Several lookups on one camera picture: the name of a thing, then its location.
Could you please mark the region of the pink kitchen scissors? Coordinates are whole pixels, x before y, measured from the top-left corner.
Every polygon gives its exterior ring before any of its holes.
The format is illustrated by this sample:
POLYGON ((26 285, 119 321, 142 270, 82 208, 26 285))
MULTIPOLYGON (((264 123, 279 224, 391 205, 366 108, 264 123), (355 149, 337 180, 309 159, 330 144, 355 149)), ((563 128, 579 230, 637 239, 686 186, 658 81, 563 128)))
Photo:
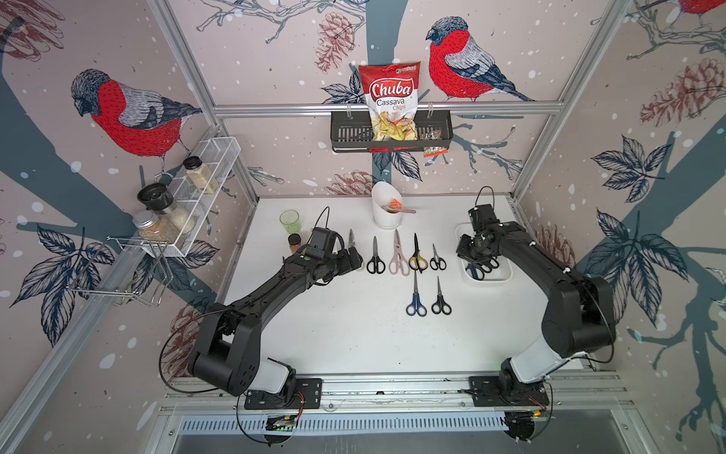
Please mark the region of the pink kitchen scissors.
POLYGON ((410 265, 403 253, 402 242, 398 230, 394 231, 393 237, 393 256, 389 261, 389 273, 392 275, 401 274, 402 276, 410 275, 410 265))

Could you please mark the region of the blue handled scissors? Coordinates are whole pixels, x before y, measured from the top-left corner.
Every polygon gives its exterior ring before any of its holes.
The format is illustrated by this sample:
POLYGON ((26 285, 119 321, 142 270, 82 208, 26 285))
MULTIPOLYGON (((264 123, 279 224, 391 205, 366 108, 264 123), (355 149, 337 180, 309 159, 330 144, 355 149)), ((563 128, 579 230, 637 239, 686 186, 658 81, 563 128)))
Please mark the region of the blue handled scissors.
POLYGON ((467 274, 476 281, 483 281, 487 274, 482 266, 476 265, 474 263, 468 263, 465 267, 465 270, 467 274))
POLYGON ((413 273, 413 293, 412 293, 412 300, 411 302, 406 306, 406 314, 408 316, 419 316, 419 317, 425 317, 427 316, 427 308, 421 301, 420 293, 419 293, 419 286, 418 286, 418 272, 413 273))

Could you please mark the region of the small black scissors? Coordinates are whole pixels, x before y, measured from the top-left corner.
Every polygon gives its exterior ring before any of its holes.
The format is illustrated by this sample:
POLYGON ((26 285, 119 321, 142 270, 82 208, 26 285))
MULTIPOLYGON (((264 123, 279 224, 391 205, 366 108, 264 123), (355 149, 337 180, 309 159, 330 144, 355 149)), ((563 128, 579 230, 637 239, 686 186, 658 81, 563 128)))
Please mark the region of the small black scissors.
POLYGON ((386 264, 379 255, 376 236, 372 241, 372 257, 366 264, 366 270, 369 274, 383 274, 386 271, 386 264))

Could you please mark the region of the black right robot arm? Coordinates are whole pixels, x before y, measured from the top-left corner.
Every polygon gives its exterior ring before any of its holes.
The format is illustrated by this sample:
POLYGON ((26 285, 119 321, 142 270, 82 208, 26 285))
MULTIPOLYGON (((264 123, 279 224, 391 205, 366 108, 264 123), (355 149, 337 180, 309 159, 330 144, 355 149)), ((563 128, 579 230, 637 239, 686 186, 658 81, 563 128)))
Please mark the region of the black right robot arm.
POLYGON ((571 359, 614 346, 614 293, 603 278, 589 277, 550 255, 519 224, 494 223, 459 239, 457 256, 489 272, 504 257, 544 293, 542 334, 520 354, 501 364, 502 397, 538 388, 546 376, 571 359))

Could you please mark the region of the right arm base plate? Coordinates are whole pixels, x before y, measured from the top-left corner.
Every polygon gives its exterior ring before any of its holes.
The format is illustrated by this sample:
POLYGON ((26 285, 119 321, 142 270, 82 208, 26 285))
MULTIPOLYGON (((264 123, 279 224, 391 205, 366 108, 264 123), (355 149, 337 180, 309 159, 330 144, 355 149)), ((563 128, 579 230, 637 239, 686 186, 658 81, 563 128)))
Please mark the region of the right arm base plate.
POLYGON ((470 376, 467 393, 476 407, 547 407, 550 404, 544 382, 523 384, 505 376, 470 376))

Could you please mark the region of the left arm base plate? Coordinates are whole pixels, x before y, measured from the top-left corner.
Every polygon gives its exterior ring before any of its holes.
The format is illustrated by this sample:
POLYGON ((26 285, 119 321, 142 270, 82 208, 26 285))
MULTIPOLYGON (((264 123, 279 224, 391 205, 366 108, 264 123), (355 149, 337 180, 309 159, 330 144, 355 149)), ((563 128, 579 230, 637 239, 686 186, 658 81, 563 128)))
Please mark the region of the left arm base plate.
POLYGON ((316 410, 321 405, 321 378, 289 378, 279 393, 248 391, 245 410, 316 410))

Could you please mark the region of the grey black handled scissors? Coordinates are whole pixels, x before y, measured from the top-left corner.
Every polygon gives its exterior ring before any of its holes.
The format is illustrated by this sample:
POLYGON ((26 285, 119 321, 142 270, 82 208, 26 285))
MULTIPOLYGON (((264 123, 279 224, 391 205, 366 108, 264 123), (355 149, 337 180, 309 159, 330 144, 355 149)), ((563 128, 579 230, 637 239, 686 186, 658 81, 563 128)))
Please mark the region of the grey black handled scissors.
POLYGON ((446 302, 442 294, 442 286, 440 278, 437 278, 437 299, 431 306, 431 311, 435 315, 444 314, 446 316, 452 314, 452 306, 446 302))

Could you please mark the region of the yellow black scissors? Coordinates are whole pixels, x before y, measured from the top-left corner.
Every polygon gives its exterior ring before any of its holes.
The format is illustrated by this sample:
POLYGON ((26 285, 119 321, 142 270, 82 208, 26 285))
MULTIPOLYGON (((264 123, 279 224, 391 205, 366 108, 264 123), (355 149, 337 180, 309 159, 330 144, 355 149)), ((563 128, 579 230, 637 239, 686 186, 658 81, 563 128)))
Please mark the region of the yellow black scissors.
POLYGON ((410 266, 410 270, 413 270, 414 272, 423 272, 428 268, 428 262, 421 255, 417 234, 414 235, 414 251, 410 259, 408 259, 408 266, 410 266))

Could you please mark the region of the large all-black scissors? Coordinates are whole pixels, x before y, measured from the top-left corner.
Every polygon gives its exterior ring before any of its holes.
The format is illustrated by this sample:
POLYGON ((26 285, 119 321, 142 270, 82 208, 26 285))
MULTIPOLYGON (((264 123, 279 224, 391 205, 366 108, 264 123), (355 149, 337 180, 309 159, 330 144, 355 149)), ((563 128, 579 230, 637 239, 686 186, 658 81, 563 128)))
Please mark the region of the large all-black scissors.
POLYGON ((496 270, 499 268, 499 262, 496 260, 495 257, 490 257, 488 259, 485 259, 483 263, 474 263, 476 265, 482 266, 484 268, 485 272, 489 274, 493 270, 496 270))

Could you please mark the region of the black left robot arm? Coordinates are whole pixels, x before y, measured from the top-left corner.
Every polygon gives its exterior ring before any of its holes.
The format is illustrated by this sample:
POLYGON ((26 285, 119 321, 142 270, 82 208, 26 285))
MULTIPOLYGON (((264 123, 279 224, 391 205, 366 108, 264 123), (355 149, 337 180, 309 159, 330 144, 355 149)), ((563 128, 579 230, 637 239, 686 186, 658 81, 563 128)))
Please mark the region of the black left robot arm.
POLYGON ((267 324, 294 298, 315 286, 362 267, 354 247, 322 259, 295 253, 268 281, 228 306, 216 304, 203 318, 187 372, 233 396, 247 392, 290 395, 289 365, 261 357, 267 324))

